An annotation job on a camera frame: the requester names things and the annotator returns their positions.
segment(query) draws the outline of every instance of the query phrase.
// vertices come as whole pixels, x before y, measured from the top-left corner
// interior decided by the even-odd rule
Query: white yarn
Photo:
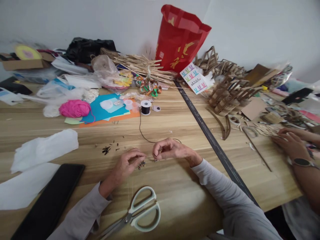
[[[58,117],[60,116],[58,105],[47,105],[43,109],[43,115],[45,117]]]
[[[98,89],[89,89],[85,91],[84,93],[84,101],[87,103],[92,103],[96,98],[99,96],[99,90]]]

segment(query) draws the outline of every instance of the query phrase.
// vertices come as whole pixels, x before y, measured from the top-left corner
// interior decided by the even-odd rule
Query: scissor blade
[[[125,219],[126,219],[126,217],[116,221],[114,224],[112,224],[110,227],[108,227],[105,231],[103,231],[99,235],[99,238],[102,237],[101,240],[104,240],[107,237],[109,237],[112,233],[115,233],[115,232],[119,231],[120,229],[122,229],[126,225]]]

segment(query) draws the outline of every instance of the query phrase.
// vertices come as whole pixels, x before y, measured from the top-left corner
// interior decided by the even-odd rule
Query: scissors
[[[147,198],[146,200],[144,200],[142,203],[140,203],[138,206],[134,206],[135,200],[137,199],[138,195],[145,190],[150,190],[151,196],[149,198]],[[103,233],[100,234],[99,238],[101,237],[101,240],[106,239],[111,234],[120,231],[128,223],[130,223],[131,226],[135,227],[136,229],[138,229],[141,232],[150,232],[153,229],[155,229],[160,221],[160,206],[157,201],[151,207],[144,209],[143,211],[141,211],[137,215],[134,215],[134,214],[137,213],[141,208],[143,208],[151,200],[153,200],[153,199],[156,200],[156,198],[157,198],[156,193],[154,192],[154,190],[151,187],[146,186],[146,187],[141,188],[135,194],[127,215],[124,218],[122,218],[122,219],[118,220],[117,222],[115,222],[114,224],[112,224],[110,227],[108,227]],[[138,221],[141,218],[143,218],[144,216],[148,215],[154,209],[157,210],[157,219],[154,221],[154,224],[152,226],[148,226],[148,227],[141,227],[140,225],[138,225]]]

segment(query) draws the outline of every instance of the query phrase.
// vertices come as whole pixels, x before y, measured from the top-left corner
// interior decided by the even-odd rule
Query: wristwatch
[[[292,165],[290,158],[288,158],[288,163]],[[305,160],[303,158],[295,158],[293,160],[293,163],[302,167],[315,167],[320,170],[320,168],[317,165],[315,165],[313,162]]]

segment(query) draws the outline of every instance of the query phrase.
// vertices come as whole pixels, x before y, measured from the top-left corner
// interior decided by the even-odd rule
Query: red bag
[[[180,73],[192,62],[206,40],[211,27],[172,5],[163,5],[156,60],[162,59],[163,71]]]

